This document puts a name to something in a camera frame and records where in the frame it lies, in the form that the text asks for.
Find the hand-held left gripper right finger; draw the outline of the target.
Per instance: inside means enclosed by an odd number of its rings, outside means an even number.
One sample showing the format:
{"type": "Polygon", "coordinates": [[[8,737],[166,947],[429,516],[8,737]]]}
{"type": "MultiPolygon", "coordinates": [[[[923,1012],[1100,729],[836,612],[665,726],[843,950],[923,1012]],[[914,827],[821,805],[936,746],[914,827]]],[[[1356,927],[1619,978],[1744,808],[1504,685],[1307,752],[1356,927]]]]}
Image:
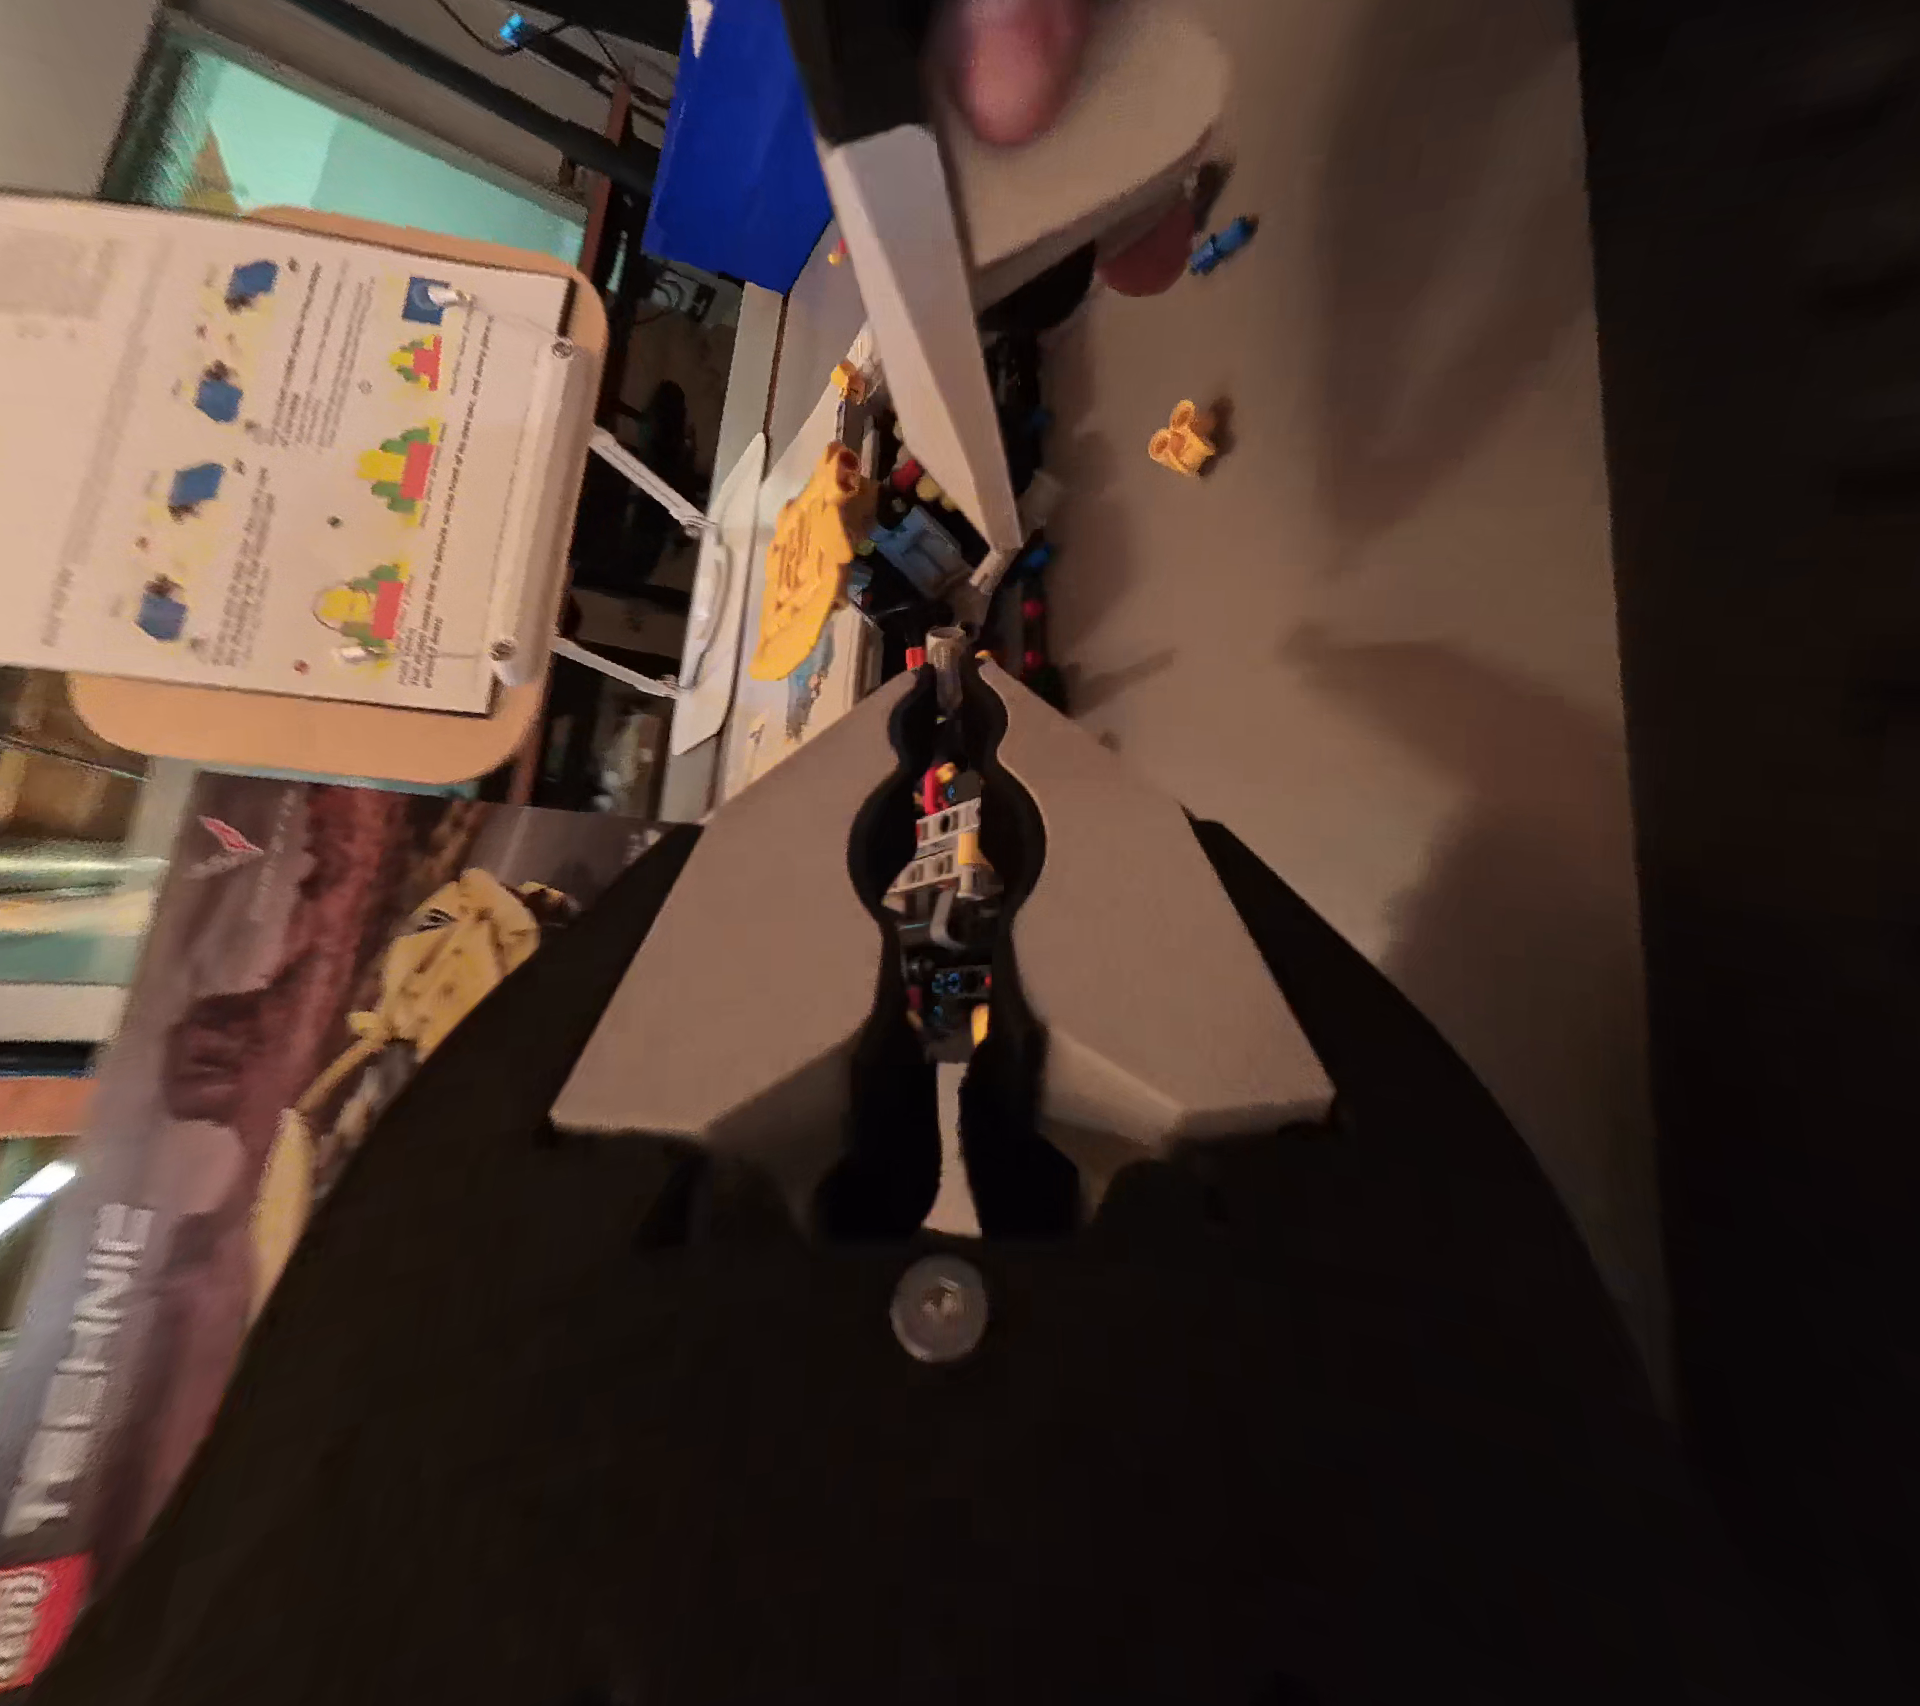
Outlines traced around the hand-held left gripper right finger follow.
{"type": "Polygon", "coordinates": [[[990,661],[966,668],[1003,885],[961,1082],[983,1234],[1070,1234],[1124,1170],[1330,1118],[1334,1087],[1189,811],[990,661]]]}

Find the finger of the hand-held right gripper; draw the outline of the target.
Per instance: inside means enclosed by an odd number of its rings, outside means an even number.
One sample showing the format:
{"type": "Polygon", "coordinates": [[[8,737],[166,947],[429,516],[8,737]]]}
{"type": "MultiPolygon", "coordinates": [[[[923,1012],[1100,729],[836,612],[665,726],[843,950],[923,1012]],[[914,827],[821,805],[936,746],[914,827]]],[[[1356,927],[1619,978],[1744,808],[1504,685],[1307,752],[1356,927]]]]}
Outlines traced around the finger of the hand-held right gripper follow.
{"type": "Polygon", "coordinates": [[[935,133],[823,144],[823,172],[905,443],[993,552],[1024,541],[935,133]]]}

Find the grey desk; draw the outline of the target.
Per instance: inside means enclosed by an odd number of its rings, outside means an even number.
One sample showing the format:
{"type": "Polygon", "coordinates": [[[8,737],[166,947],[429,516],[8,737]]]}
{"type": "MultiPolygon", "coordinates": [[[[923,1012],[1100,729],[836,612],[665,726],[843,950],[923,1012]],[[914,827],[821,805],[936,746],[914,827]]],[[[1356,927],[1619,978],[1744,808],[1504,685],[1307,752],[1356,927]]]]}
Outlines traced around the grey desk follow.
{"type": "Polygon", "coordinates": [[[1073,712],[1476,1068],[1667,1374],[1572,0],[1175,1],[1261,229],[1051,339],[1073,712]]]}

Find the toy car set box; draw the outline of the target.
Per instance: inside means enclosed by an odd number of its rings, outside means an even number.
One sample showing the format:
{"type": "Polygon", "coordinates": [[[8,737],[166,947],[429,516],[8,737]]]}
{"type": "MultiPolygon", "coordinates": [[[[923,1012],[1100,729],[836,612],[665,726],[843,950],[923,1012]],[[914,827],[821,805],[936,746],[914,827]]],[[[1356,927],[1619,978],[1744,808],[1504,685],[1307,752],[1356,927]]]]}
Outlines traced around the toy car set box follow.
{"type": "Polygon", "coordinates": [[[169,1502],[375,1121],[653,838],[604,811],[195,777],[5,1361],[5,1702],[169,1502]]]}

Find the blue plastic bin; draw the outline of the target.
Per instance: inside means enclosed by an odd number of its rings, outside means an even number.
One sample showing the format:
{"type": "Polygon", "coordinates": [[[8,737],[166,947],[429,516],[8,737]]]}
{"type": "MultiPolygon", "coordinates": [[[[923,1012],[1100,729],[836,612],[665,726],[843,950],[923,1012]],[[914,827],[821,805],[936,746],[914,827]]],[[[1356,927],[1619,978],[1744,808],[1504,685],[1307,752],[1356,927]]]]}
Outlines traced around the blue plastic bin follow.
{"type": "Polygon", "coordinates": [[[831,219],[780,0],[719,0],[700,55],[684,26],[645,252],[785,296],[831,219]]]}

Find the open instruction booklet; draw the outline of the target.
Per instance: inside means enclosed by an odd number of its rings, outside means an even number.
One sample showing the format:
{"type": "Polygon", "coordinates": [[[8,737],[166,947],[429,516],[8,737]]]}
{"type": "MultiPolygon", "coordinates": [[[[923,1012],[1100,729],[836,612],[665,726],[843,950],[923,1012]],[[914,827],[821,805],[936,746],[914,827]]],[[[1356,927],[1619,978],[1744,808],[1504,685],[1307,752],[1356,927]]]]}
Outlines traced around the open instruction booklet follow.
{"type": "Polygon", "coordinates": [[[877,523],[872,411],[831,375],[756,502],[719,796],[770,774],[874,685],[878,636],[855,603],[877,523]]]}

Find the toy car chassis model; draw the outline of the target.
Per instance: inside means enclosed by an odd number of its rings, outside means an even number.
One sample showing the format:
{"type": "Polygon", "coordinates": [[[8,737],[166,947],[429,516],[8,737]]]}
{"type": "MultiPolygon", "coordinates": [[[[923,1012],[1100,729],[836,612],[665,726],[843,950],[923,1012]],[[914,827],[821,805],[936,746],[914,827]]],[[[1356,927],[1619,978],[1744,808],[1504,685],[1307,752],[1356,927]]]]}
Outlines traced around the toy car chassis model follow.
{"type": "MultiPolygon", "coordinates": [[[[953,620],[981,657],[1069,712],[1049,629],[1045,523],[1058,484],[1045,469],[1043,336],[997,325],[983,364],[1020,507],[1018,552],[985,585],[990,545],[909,445],[861,334],[763,487],[719,797],[773,774],[886,681],[914,676],[931,632],[953,620]]],[[[981,800],[976,753],[946,719],[911,786],[909,869],[885,897],[909,1021],[943,1063],[965,1061],[990,1032],[1003,885],[983,849],[981,800]]]]}

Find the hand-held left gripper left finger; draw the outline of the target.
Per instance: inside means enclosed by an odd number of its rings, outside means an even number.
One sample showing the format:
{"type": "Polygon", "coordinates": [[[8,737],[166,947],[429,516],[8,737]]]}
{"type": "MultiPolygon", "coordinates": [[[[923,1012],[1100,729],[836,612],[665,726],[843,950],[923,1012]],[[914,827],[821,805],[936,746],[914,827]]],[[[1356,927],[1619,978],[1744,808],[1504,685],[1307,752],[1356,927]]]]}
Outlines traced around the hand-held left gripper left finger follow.
{"type": "Polygon", "coordinates": [[[719,805],[551,1108],[764,1174],[816,1229],[918,1229],[939,1080],[907,1015],[886,895],[917,854],[940,726],[931,668],[888,680],[719,805]]]}

